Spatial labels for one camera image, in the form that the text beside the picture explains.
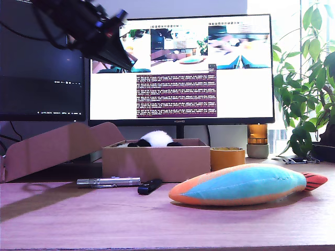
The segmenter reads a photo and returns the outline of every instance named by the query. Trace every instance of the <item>plush toy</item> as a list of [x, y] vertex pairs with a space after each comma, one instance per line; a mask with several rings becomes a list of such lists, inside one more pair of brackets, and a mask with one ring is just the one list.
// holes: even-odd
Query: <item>plush toy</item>
[[327, 178], [271, 164], [243, 164], [203, 174], [173, 187], [169, 197], [193, 205], [259, 204], [293, 192], [312, 191]]
[[173, 139], [164, 131], [152, 131], [141, 137], [135, 143], [120, 144], [117, 147], [166, 147], [166, 146], [182, 146], [179, 142], [174, 142]]

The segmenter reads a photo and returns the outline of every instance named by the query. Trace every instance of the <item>dark monitor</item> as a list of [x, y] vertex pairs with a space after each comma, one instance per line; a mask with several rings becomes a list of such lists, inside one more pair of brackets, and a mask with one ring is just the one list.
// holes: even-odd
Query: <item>dark monitor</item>
[[[30, 1], [0, 0], [0, 20], [14, 31], [45, 38]], [[59, 44], [66, 36], [45, 17]], [[0, 26], [0, 121], [84, 121], [84, 58]]]
[[274, 122], [270, 15], [128, 19], [131, 71], [91, 62], [91, 126]]

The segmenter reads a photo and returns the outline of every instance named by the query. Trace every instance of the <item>monitor stand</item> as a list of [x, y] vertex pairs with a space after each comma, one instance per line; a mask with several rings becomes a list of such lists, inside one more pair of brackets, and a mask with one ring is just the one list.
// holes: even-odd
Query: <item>monitor stand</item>
[[177, 125], [176, 126], [176, 138], [177, 139], [183, 139], [184, 138], [184, 125]]

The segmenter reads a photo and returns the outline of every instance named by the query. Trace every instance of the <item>fish tail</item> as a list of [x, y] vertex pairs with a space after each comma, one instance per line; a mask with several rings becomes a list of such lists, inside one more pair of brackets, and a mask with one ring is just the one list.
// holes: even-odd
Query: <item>fish tail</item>
[[312, 191], [328, 181], [325, 176], [313, 173], [302, 173], [306, 178], [304, 191]]

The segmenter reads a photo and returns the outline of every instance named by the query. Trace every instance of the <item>panda plush toy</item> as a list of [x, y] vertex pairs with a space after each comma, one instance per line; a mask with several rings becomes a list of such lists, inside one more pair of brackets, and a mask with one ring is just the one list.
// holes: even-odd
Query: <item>panda plush toy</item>
[[135, 143], [125, 143], [117, 147], [166, 147], [166, 146], [182, 146], [179, 142], [174, 142], [173, 139], [164, 131], [152, 131], [144, 135]]

